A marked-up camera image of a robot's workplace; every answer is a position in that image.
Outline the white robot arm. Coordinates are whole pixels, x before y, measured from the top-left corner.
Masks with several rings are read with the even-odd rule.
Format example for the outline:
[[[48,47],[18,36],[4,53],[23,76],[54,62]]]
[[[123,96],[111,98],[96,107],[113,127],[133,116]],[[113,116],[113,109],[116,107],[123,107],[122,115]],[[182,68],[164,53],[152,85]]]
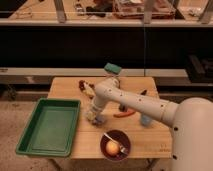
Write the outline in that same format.
[[[88,120],[92,123],[109,101],[130,107],[172,128],[172,171],[213,171],[213,102],[188,98],[180,104],[119,89],[115,78],[95,86]]]

